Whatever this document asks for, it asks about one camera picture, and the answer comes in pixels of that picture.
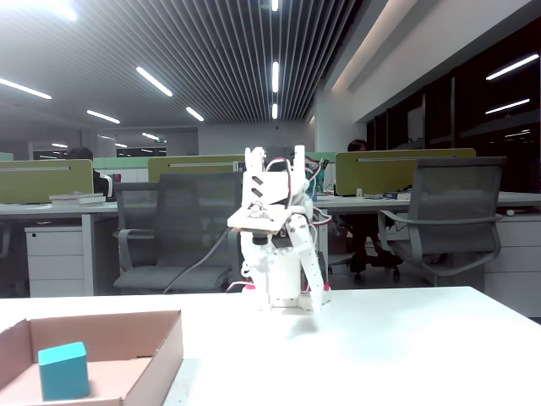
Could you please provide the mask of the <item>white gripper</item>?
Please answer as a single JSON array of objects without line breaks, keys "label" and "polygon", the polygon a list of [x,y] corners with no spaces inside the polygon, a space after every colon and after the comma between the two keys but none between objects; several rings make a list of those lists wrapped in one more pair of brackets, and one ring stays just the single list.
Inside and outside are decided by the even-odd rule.
[{"label": "white gripper", "polygon": [[291,241],[278,238],[276,245],[275,234],[241,232],[241,275],[255,281],[260,273],[268,273],[272,282],[300,282],[302,268],[305,283],[301,283],[298,304],[304,310],[320,313],[326,301],[325,280],[307,218],[293,214],[287,233]]}]

